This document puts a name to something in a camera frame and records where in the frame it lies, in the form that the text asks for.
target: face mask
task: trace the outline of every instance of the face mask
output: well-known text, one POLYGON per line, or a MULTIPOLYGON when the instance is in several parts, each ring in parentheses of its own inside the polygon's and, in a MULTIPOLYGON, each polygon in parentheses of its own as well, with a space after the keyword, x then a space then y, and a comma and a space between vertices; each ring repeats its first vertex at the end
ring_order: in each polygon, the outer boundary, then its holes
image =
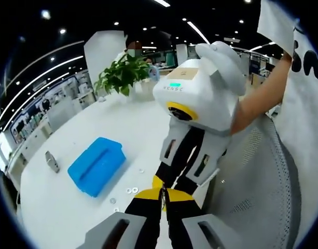
POLYGON ((128 49, 127 52, 129 55, 131 55, 132 57, 135 57, 135 50, 134 49, 128 49))
POLYGON ((141 49, 128 49, 127 52, 132 57, 140 57, 142 56, 142 50, 141 49))

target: white tabletop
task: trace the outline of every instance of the white tabletop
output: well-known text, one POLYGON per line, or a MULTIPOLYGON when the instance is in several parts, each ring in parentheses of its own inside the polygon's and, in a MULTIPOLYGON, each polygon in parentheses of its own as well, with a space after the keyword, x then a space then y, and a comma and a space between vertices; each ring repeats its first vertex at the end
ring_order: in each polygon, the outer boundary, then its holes
MULTIPOLYGON (((22 173, 21 210, 30 239, 40 249, 75 249, 86 232, 109 217, 115 208, 124 212, 134 194, 151 188, 159 164, 163 139, 169 129, 167 115, 155 101, 125 103, 117 94, 95 102, 58 129, 37 151, 22 173), (98 137, 123 145, 127 158, 122 169, 97 198, 81 192, 67 173, 68 167, 98 137), (45 162, 49 150, 61 170, 55 174, 45 162)), ((195 199, 203 203, 206 187, 195 199)), ((161 218, 157 248, 170 249, 168 223, 161 218)))

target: green leaves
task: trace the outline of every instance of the green leaves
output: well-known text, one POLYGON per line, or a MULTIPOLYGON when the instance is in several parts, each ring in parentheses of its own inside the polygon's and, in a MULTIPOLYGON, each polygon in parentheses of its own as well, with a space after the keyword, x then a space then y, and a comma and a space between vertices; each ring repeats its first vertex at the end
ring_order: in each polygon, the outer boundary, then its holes
POLYGON ((109 68, 99 74, 99 80, 94 83, 94 90, 104 89, 108 94, 112 89, 129 96, 130 89, 137 81, 148 77, 149 65, 143 58, 123 55, 117 62, 113 61, 109 68))
POLYGON ((121 93, 125 96, 129 96, 129 93, 130 93, 130 89, 129 89, 129 86, 123 86, 121 87, 121 93))

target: black ceiling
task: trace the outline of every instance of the black ceiling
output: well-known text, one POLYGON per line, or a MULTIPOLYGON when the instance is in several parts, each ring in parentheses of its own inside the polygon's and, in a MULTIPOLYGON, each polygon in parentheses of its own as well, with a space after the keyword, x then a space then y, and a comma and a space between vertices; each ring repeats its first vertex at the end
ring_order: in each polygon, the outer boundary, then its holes
MULTIPOLYGON (((162 41, 160 31, 171 35, 171 43, 203 43, 202 38, 182 18, 192 21, 205 37, 212 43, 223 40, 224 37, 240 39, 236 47, 251 49, 269 42, 265 37, 257 34, 260 0, 246 3, 244 0, 205 1, 197 0, 166 0, 171 6, 165 8, 153 0, 114 0, 114 1, 58 1, 45 3, 33 1, 28 4, 16 1, 9 7, 7 32, 4 39, 11 44, 8 50, 9 61, 6 77, 0 79, 4 92, 0 97, 0 112, 10 103, 31 80, 41 73, 69 59, 84 55, 84 43, 59 50, 35 63, 28 70, 15 78, 27 65, 41 56, 79 41, 88 40, 96 31, 123 30, 134 40, 139 40, 143 46, 151 46, 154 42, 158 49, 165 49, 167 43, 162 41), (42 10, 50 11, 51 19, 41 17, 42 10), (59 29, 67 31, 61 35, 59 29), (9 87, 4 91, 3 85, 9 87)), ((268 46, 257 52, 272 54, 279 58, 281 49, 278 46, 268 46)), ((85 58, 73 61, 43 76, 41 80, 55 79, 69 72, 69 67, 86 68, 85 58)), ((28 90, 22 92, 8 111, 5 112, 0 125, 5 124, 13 115, 12 109, 18 107, 28 99, 28 90)))

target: blue plastic box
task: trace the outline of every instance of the blue plastic box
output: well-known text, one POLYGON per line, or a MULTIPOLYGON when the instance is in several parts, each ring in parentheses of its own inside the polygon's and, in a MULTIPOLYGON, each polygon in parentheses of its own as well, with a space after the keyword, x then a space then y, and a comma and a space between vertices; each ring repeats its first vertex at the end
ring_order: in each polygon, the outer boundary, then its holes
POLYGON ((97 197, 125 160, 120 143, 100 137, 74 161, 67 172, 81 191, 97 197))

